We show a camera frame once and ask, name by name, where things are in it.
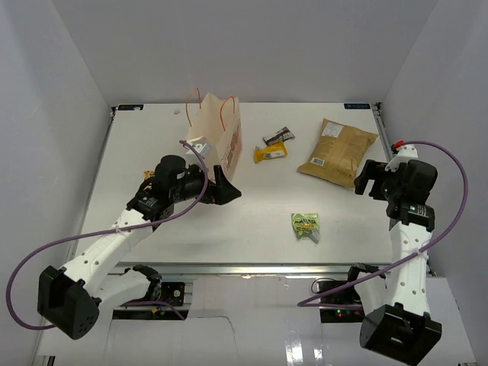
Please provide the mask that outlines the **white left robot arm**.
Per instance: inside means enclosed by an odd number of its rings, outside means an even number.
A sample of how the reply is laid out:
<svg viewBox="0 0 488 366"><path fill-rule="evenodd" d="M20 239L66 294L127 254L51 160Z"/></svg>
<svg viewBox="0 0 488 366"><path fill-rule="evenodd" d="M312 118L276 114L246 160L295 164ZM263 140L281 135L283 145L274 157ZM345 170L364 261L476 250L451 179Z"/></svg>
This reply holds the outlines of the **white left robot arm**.
<svg viewBox="0 0 488 366"><path fill-rule="evenodd" d="M227 179L221 165L214 178L184 158L161 158L127 203L108 234L99 235L81 255L61 268L48 266L39 278L37 311L73 340L85 336L98 320L100 306L112 295L100 285L111 269L174 213L175 204L193 199L224 205L242 193Z"/></svg>

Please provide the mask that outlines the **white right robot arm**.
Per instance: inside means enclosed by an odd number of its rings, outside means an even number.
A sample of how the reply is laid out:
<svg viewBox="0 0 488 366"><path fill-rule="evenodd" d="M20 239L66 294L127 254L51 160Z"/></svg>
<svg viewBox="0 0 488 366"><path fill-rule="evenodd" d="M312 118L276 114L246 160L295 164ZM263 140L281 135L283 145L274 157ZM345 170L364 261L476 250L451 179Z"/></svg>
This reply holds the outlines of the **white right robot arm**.
<svg viewBox="0 0 488 366"><path fill-rule="evenodd" d="M390 220L393 267L372 279L365 267L344 285L345 297L362 303L365 318L360 345L406 365L418 365L441 338L441 324L430 315L426 296L428 253L435 228L435 212L426 201L437 180L437 169L411 159L389 168L367 160L355 179L355 193L386 201Z"/></svg>

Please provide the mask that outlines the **green Himalaya candy packet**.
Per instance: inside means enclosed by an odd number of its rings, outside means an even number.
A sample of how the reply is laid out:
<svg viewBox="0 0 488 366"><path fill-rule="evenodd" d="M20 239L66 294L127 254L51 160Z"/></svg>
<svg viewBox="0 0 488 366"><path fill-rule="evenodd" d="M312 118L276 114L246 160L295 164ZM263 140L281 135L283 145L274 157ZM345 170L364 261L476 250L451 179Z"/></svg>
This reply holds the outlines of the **green Himalaya candy packet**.
<svg viewBox="0 0 488 366"><path fill-rule="evenodd" d="M315 244L320 240L319 214L317 213L293 213L291 225L297 239L307 237Z"/></svg>

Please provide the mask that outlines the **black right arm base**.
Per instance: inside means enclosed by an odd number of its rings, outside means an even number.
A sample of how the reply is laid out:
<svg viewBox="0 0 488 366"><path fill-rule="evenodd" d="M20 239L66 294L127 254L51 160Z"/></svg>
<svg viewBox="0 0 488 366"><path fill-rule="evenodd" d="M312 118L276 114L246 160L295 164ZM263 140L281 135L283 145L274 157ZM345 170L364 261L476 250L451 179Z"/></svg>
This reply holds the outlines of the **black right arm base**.
<svg viewBox="0 0 488 366"><path fill-rule="evenodd" d="M310 286L313 294L329 291L345 284L346 281L332 278L318 278ZM320 298L320 303L339 305L339 307L326 307L319 310L322 324L327 323L361 323L364 319L363 309L349 309L345 306L359 307L361 300L354 288L327 295Z"/></svg>

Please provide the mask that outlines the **large tan chip bag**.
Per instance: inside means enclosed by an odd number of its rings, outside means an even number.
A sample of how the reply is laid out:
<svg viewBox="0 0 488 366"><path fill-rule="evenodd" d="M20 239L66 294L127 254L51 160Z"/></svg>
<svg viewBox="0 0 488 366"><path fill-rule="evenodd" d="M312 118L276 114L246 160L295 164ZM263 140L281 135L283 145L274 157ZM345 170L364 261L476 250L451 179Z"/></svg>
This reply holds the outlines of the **large tan chip bag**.
<svg viewBox="0 0 488 366"><path fill-rule="evenodd" d="M323 119L319 140L307 162L297 171L353 188L364 154L377 138L377 133Z"/></svg>

